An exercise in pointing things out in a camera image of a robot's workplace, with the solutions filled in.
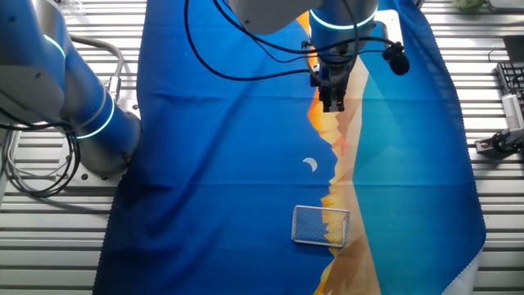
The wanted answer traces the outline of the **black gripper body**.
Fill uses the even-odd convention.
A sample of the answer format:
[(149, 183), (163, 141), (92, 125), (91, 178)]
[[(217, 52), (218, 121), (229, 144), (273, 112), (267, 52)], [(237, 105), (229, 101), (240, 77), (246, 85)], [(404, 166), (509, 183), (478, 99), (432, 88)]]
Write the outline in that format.
[(315, 64), (309, 68), (309, 76), (311, 87), (345, 90), (344, 84), (349, 79), (349, 69)]

